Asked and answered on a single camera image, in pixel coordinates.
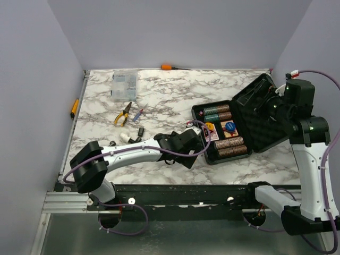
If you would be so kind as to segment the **brown chip roll in case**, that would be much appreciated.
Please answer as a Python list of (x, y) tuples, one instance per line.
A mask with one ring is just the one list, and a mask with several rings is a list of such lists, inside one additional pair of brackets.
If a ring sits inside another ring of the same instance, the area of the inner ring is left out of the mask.
[(218, 118), (220, 121), (231, 120), (232, 113), (231, 112), (223, 112), (218, 114)]
[(217, 113), (225, 113), (230, 111), (230, 106), (229, 105), (220, 105), (217, 106)]

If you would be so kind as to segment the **black poker set case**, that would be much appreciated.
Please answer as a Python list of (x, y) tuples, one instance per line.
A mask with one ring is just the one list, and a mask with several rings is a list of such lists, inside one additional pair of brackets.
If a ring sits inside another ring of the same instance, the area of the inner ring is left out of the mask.
[(246, 158), (287, 140), (279, 124), (257, 112), (266, 93), (275, 89), (271, 77), (261, 74), (230, 100), (191, 108), (193, 119), (209, 128), (201, 135), (203, 144), (209, 146), (204, 153), (207, 164)]

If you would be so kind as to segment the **red card deck with all-in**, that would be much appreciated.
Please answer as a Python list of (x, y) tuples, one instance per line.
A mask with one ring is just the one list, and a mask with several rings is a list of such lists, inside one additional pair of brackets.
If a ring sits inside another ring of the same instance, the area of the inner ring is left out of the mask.
[[(202, 130), (203, 130), (203, 135), (204, 135), (205, 141), (208, 142), (209, 141), (208, 131), (203, 126), (202, 126)], [(217, 140), (219, 140), (219, 136), (218, 136), (216, 127), (215, 127), (215, 129), (213, 131), (209, 130), (209, 132), (210, 132), (210, 141), (217, 141)]]

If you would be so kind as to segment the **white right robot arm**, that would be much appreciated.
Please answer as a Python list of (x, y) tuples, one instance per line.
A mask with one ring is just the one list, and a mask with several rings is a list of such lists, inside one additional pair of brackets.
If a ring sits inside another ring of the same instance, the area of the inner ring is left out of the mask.
[(289, 235), (339, 231), (339, 211), (334, 203), (328, 172), (330, 133), (323, 117), (312, 115), (314, 85), (289, 79), (283, 95), (268, 81), (260, 81), (242, 100), (259, 117), (275, 120), (288, 135), (299, 170), (301, 202), (294, 201), (267, 182), (249, 183), (245, 204), (267, 206), (282, 221)]

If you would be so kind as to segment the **clear plastic organizer box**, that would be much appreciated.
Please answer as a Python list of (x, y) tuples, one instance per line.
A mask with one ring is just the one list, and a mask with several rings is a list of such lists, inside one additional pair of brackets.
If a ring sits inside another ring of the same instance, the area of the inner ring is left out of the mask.
[(137, 98), (137, 70), (116, 70), (112, 75), (111, 99), (135, 101)]

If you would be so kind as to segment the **brown chip roll upper in case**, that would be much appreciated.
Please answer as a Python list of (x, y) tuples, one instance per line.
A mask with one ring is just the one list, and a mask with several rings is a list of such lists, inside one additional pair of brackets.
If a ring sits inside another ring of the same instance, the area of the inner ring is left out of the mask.
[(230, 111), (230, 106), (229, 105), (220, 105), (217, 106), (217, 113), (225, 113)]

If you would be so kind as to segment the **green chip roll lower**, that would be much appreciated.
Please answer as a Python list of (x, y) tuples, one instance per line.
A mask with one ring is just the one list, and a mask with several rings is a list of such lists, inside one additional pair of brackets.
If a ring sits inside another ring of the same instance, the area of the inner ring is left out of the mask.
[(219, 116), (218, 114), (211, 114), (211, 115), (206, 115), (204, 116), (204, 122), (217, 122), (219, 121)]

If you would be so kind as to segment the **brown chip roll lower in case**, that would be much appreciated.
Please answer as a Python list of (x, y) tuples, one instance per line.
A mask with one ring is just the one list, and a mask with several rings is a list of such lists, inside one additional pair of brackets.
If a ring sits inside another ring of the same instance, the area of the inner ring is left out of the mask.
[(218, 114), (218, 118), (220, 121), (231, 120), (232, 113), (231, 112), (223, 112)]

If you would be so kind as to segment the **blue small blind button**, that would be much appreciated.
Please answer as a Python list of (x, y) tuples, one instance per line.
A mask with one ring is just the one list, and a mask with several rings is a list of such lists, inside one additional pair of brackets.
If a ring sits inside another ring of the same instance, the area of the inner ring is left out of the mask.
[(226, 122), (225, 123), (225, 130), (227, 132), (235, 132), (236, 131), (236, 126), (233, 122)]

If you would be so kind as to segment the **green chip roll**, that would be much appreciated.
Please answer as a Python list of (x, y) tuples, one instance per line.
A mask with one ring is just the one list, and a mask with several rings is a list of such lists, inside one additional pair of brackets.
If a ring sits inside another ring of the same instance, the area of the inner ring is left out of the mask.
[(203, 109), (204, 116), (218, 113), (217, 107), (208, 107)]
[(218, 114), (211, 114), (211, 115), (206, 115), (204, 116), (204, 122), (217, 122), (219, 121), (219, 116)]

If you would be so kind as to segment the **green chip roll upper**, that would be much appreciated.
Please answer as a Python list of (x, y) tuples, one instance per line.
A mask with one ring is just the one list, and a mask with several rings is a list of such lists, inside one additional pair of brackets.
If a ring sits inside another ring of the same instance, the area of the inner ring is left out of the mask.
[(217, 107), (208, 107), (203, 109), (204, 116), (218, 113)]

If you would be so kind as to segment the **tan 10 chip roll in case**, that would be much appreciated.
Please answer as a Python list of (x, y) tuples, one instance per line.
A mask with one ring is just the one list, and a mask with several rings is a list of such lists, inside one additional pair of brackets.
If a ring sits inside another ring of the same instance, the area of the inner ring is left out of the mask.
[(229, 145), (231, 147), (235, 147), (235, 146), (241, 146), (244, 144), (244, 139), (242, 137), (233, 137), (233, 138), (229, 138)]

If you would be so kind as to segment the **yellow big blind button in case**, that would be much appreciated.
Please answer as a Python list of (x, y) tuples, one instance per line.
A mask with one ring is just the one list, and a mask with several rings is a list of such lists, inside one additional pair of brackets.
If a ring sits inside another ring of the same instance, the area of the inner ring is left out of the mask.
[(207, 128), (208, 128), (210, 131), (213, 131), (213, 130), (215, 129), (214, 124), (212, 124), (212, 123), (210, 123), (210, 122), (205, 123), (205, 125), (207, 126)]

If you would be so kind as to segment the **blue small screwdriver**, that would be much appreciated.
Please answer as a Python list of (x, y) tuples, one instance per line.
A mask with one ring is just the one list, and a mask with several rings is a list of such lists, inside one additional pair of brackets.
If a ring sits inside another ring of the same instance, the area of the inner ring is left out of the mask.
[(139, 110), (132, 121), (136, 122), (140, 118), (140, 116), (142, 115), (143, 111), (144, 111), (144, 109)]

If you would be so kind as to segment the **brown 100 chip roll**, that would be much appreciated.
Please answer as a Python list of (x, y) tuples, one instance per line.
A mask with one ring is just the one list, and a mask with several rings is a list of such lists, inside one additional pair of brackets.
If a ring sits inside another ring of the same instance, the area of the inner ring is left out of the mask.
[(235, 146), (235, 147), (232, 147), (232, 149), (235, 155), (242, 155), (242, 154), (248, 153), (248, 148), (246, 145)]
[(233, 148), (220, 149), (217, 151), (217, 153), (218, 157), (220, 158), (232, 157), (234, 156), (234, 149)]

